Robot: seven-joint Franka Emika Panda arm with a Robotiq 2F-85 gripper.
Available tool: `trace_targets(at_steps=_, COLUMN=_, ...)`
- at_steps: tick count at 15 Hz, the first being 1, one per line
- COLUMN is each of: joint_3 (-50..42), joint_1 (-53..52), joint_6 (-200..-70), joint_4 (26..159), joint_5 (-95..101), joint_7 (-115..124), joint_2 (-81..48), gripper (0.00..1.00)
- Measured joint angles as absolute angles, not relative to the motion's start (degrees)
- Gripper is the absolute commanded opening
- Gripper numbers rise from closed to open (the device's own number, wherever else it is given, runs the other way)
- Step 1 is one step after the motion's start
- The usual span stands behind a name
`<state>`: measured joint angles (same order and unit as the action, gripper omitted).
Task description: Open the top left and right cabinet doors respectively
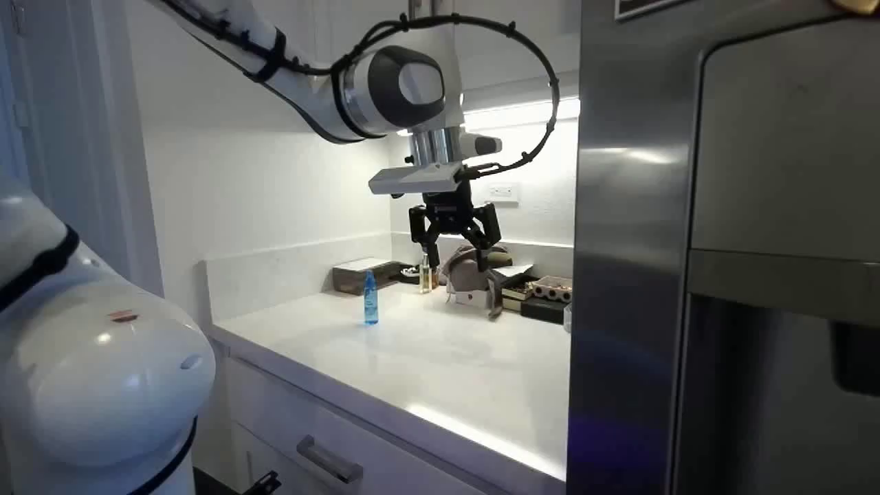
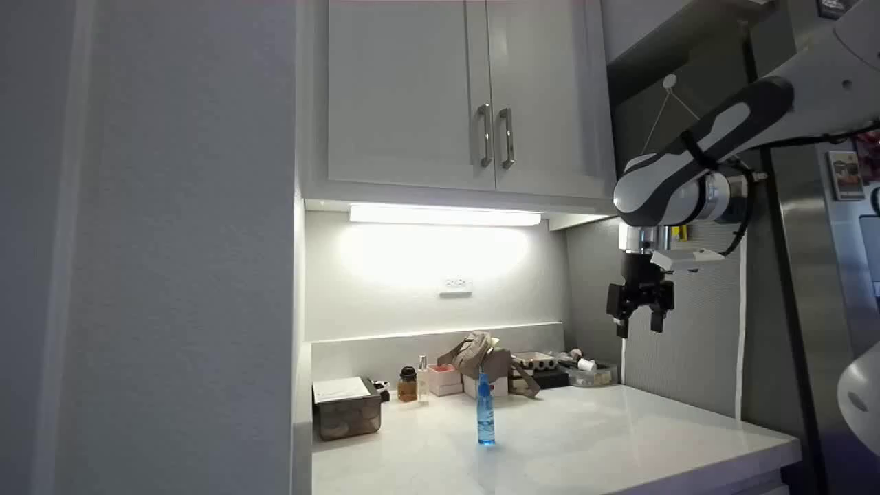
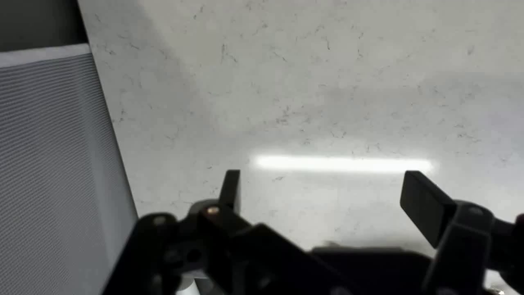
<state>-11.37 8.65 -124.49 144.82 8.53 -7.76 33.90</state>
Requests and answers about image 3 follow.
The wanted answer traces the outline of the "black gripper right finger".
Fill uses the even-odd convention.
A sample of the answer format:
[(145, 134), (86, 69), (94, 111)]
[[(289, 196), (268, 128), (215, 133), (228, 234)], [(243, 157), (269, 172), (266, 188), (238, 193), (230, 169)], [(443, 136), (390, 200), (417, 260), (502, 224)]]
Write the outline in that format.
[(523, 216), (510, 223), (482, 205), (454, 200), (420, 170), (405, 172), (400, 205), (436, 249), (426, 295), (489, 295), (489, 270), (524, 291)]

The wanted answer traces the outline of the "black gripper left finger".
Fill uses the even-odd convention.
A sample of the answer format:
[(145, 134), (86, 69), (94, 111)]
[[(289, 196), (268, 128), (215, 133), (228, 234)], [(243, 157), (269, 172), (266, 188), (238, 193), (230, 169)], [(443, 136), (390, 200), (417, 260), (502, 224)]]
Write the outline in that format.
[(320, 259), (238, 211), (241, 173), (225, 173), (218, 196), (186, 218), (138, 219), (104, 295), (176, 295), (182, 278), (205, 273), (227, 295), (351, 295), (351, 283)]

